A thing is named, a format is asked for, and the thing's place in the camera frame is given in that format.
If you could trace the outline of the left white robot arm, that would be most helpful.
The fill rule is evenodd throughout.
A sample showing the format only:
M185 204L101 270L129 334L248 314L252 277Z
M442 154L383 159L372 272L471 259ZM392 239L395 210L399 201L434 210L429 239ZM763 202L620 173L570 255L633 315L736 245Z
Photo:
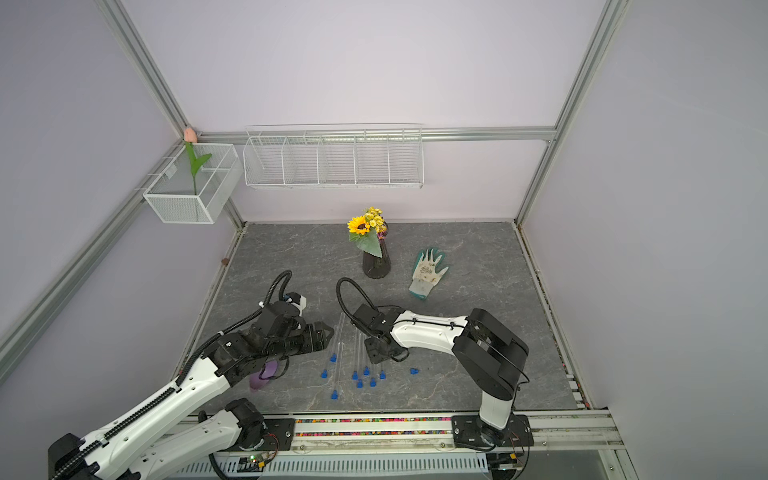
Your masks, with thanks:
M56 440L48 449L49 478L150 479L231 447L279 450L279 437L245 398L186 433L167 433L241 381L263 376L268 363L288 363L330 345L333 328L304 319L307 300L288 291L291 277L291 271L281 272L253 313L205 340L178 375L149 398L84 436L68 433Z

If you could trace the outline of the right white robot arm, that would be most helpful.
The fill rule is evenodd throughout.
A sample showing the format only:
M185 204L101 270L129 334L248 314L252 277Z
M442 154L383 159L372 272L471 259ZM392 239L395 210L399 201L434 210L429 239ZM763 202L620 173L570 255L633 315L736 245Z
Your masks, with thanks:
M354 280L343 277L335 287L342 312L364 336L371 363L402 362L413 349L449 354L482 391L478 420L483 429L507 429L524 371L529 346L500 320L475 308L458 317L417 314L399 306L376 306Z

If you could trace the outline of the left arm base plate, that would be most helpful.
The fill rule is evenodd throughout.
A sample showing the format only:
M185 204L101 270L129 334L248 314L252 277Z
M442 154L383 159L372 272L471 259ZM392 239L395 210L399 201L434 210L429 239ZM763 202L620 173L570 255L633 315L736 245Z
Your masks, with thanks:
M242 429L235 450L289 451L294 439L296 420L291 417L267 418Z

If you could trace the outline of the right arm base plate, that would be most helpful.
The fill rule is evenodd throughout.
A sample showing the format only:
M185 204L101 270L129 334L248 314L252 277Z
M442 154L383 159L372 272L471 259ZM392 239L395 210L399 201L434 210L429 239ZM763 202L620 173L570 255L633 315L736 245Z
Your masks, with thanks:
M486 424L478 414L454 415L451 417L451 433L456 447L478 451L534 444L530 422L525 415L512 414L502 429Z

